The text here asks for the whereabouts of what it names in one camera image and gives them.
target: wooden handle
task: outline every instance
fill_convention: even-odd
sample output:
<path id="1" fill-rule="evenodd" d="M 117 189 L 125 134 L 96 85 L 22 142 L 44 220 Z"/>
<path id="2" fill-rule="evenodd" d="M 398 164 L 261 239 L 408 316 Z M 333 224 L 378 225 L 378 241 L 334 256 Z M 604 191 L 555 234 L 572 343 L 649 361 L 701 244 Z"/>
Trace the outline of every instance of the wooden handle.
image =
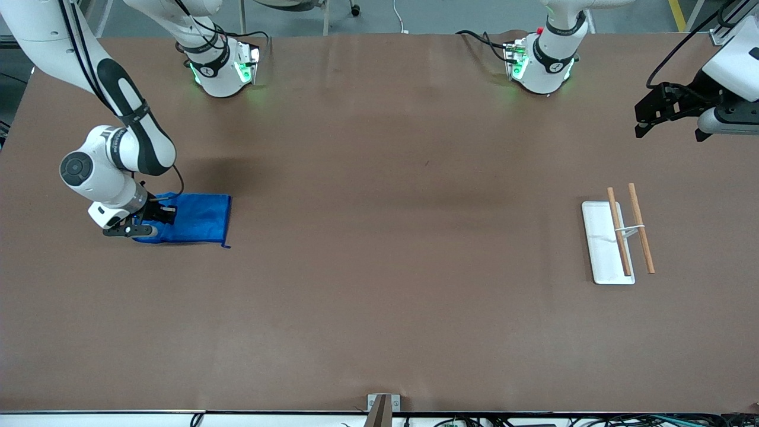
<path id="1" fill-rule="evenodd" d="M 619 224 L 619 212 L 616 209 L 616 198 L 614 198 L 614 188 L 608 187 L 606 193 L 609 195 L 609 206 L 612 209 L 612 221 L 614 222 L 614 234 L 617 238 L 617 248 L 619 248 L 619 257 L 622 259 L 622 270 L 626 276 L 632 276 L 632 269 L 627 257 L 627 246 L 625 238 L 622 237 L 622 225 Z"/>
<path id="2" fill-rule="evenodd" d="M 638 205 L 638 193 L 635 192 L 635 184 L 630 182 L 628 185 L 630 190 L 630 202 L 632 202 L 632 214 L 635 218 L 635 225 L 643 225 L 643 216 L 641 215 L 641 207 Z M 641 246 L 643 246 L 643 258 L 646 260 L 646 270 L 649 274 L 654 274 L 656 271 L 653 268 L 653 259 L 651 257 L 651 249 L 648 247 L 648 236 L 646 236 L 646 227 L 638 228 L 638 235 L 641 237 Z"/>

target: wooden stick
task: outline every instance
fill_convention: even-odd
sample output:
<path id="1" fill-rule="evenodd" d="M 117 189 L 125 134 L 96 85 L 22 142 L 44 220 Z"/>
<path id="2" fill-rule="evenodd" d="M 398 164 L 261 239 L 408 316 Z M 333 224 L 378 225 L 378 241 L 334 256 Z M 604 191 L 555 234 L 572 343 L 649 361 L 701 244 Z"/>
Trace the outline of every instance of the wooden stick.
<path id="1" fill-rule="evenodd" d="M 608 187 L 606 193 L 609 195 L 609 206 L 612 209 L 612 221 L 614 222 L 614 234 L 617 238 L 617 248 L 619 248 L 619 257 L 622 259 L 622 270 L 627 277 L 632 276 L 632 269 L 627 258 L 627 246 L 625 238 L 622 237 L 622 225 L 619 224 L 619 212 L 616 209 L 616 198 L 614 198 L 614 188 Z"/>
<path id="2" fill-rule="evenodd" d="M 632 202 L 632 214 L 635 217 L 635 225 L 643 225 L 643 216 L 641 216 L 641 207 L 638 205 L 638 193 L 635 192 L 635 184 L 632 182 L 628 184 L 630 190 L 630 202 Z M 648 236 L 646 236 L 646 227 L 638 228 L 638 235 L 641 237 L 641 246 L 643 246 L 643 258 L 646 259 L 646 270 L 649 274 L 654 274 L 656 271 L 653 268 L 653 259 L 651 257 L 651 249 L 648 247 Z"/>

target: gray floor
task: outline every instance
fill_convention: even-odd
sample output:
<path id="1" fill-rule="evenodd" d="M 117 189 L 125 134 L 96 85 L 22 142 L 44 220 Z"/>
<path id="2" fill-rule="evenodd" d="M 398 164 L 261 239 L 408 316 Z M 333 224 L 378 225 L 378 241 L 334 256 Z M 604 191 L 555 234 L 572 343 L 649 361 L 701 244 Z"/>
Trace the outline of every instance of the gray floor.
<path id="1" fill-rule="evenodd" d="M 96 32 L 105 37 L 159 36 L 168 34 L 147 16 L 129 8 L 121 0 L 111 1 L 107 19 L 98 25 L 90 19 Z M 357 0 L 361 15 L 351 16 L 348 0 L 330 0 L 330 33 L 397 33 L 400 24 L 392 10 L 392 0 Z M 687 14 L 696 0 L 682 0 Z M 707 0 L 704 16 L 716 9 L 716 0 Z M 226 0 L 214 21 L 227 31 L 240 30 L 238 0 Z M 458 30 L 502 33 L 511 29 L 534 30 L 545 24 L 546 11 L 535 0 L 396 0 L 405 29 L 411 34 L 451 34 Z M 246 1 L 249 31 L 264 30 L 273 37 L 320 36 L 323 13 L 319 8 L 305 12 L 286 12 Z M 612 10 L 594 11 L 598 33 L 656 33 L 677 31 L 667 0 L 637 0 Z M 0 20 L 0 34 L 9 34 Z M 19 50 L 0 49 L 0 72 L 23 80 L 29 78 L 31 62 Z M 0 75 L 0 120 L 12 123 L 24 93 L 23 84 Z"/>

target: white cable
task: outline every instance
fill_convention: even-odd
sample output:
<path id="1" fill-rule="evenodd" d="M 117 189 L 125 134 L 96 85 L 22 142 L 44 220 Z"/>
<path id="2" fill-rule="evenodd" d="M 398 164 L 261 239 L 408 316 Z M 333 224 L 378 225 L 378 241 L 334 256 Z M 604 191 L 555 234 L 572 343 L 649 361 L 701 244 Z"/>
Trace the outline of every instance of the white cable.
<path id="1" fill-rule="evenodd" d="M 392 10 L 395 11 L 395 16 L 398 17 L 398 22 L 401 23 L 401 33 L 406 34 L 406 30 L 403 27 L 403 18 L 401 18 L 401 14 L 398 13 L 398 9 L 395 7 L 395 0 L 392 0 Z"/>

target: metal bracket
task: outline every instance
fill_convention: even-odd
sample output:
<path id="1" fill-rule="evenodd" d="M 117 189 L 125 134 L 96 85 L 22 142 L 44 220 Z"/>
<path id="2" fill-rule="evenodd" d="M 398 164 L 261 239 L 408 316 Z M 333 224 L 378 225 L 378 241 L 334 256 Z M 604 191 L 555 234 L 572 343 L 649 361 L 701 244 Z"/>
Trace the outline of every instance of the metal bracket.
<path id="1" fill-rule="evenodd" d="M 400 394 L 391 394 L 391 393 L 372 393 L 367 395 L 367 411 L 372 410 L 372 406 L 374 406 L 374 402 L 379 396 L 386 395 L 390 398 L 390 407 L 392 408 L 393 412 L 401 412 L 401 395 Z"/>

